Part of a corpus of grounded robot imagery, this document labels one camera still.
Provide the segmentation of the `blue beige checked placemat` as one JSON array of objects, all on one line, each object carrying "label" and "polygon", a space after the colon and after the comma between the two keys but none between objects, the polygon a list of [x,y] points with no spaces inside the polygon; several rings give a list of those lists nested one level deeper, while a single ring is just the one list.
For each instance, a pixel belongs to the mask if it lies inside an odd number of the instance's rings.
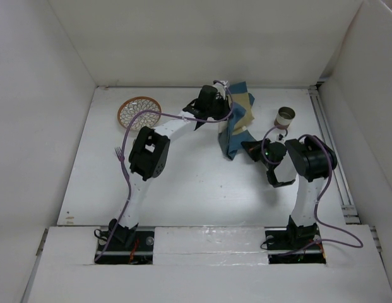
[{"label": "blue beige checked placemat", "polygon": [[229,160],[233,160],[243,141],[254,141],[247,130],[254,119],[252,107],[255,98],[249,93],[245,81],[230,85],[229,90],[234,101],[233,112],[228,121],[218,124],[218,144],[221,151]]}]

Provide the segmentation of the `white brown metal cup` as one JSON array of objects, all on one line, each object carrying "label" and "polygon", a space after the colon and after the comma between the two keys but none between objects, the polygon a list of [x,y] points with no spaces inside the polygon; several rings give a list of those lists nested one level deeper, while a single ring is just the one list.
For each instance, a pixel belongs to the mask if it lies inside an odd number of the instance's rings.
[{"label": "white brown metal cup", "polygon": [[280,129],[288,129],[295,118],[295,111],[290,107],[280,107],[275,117],[274,125]]}]

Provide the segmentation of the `orange rimmed patterned plate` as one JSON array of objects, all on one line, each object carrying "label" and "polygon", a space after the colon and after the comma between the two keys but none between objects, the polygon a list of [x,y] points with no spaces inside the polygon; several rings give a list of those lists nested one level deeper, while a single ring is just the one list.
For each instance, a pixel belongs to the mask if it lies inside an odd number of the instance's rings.
[{"label": "orange rimmed patterned plate", "polygon": [[[160,104],[151,97],[139,96],[131,98],[125,101],[117,111],[117,120],[119,124],[127,128],[129,123],[133,120],[133,117],[139,112],[144,110],[152,110],[155,112],[161,112],[162,108]],[[143,126],[152,128],[159,121],[160,116],[151,112],[145,112],[140,115],[131,127],[132,130],[139,131]]]}]

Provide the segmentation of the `silver fork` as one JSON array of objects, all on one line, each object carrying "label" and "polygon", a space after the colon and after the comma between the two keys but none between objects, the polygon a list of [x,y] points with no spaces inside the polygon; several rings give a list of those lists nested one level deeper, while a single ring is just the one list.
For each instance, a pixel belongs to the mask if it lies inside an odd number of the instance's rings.
[{"label": "silver fork", "polygon": [[115,147],[114,150],[115,150],[116,157],[117,157],[117,159],[120,162],[121,169],[122,169],[122,174],[123,174],[127,184],[129,184],[129,174],[127,172],[127,168],[126,168],[125,163],[124,163],[124,159],[125,158],[124,158],[124,154],[122,152],[122,149],[121,149],[121,147],[118,146],[118,147]]}]

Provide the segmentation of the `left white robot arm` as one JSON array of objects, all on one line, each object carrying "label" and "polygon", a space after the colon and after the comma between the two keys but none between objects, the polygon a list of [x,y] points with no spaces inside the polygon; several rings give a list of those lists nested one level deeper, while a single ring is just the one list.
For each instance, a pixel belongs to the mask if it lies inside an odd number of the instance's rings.
[{"label": "left white robot arm", "polygon": [[128,184],[128,198],[119,210],[119,216],[109,223],[108,241],[123,251],[133,246],[141,204],[151,181],[166,166],[170,144],[204,124],[227,120],[232,114],[232,104],[227,81],[216,80],[212,85],[203,86],[198,97],[186,105],[180,114],[165,114],[171,120],[163,125],[141,128],[127,160],[124,158],[124,150],[129,130],[126,130],[116,155]]}]

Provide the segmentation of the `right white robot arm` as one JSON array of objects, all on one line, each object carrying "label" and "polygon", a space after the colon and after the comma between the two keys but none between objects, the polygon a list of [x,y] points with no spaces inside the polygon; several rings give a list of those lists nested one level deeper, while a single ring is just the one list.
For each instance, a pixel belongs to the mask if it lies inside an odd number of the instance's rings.
[{"label": "right white robot arm", "polygon": [[263,139],[241,143],[254,162],[266,167],[268,183],[274,188],[298,182],[295,206],[285,230],[267,230],[268,249],[298,249],[318,235],[314,209],[337,166],[335,152],[317,136],[303,135],[283,143]]}]

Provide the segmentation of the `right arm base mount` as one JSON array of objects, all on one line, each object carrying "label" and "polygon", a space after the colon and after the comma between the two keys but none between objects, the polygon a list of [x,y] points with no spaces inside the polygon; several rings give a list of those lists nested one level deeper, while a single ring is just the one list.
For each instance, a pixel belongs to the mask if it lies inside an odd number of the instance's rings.
[{"label": "right arm base mount", "polygon": [[313,244],[319,237],[316,223],[297,227],[289,218],[285,229],[266,229],[260,248],[268,252],[269,264],[325,264],[323,247]]}]

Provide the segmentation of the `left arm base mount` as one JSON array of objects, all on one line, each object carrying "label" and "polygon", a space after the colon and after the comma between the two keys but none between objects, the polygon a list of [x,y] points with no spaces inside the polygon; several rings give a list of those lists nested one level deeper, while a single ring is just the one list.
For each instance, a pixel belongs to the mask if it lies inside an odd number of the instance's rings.
[{"label": "left arm base mount", "polygon": [[107,229],[95,229],[97,249],[94,262],[96,264],[147,265],[153,263],[153,248],[155,243],[154,228],[129,229],[117,225],[112,233],[116,219],[110,221]]}]

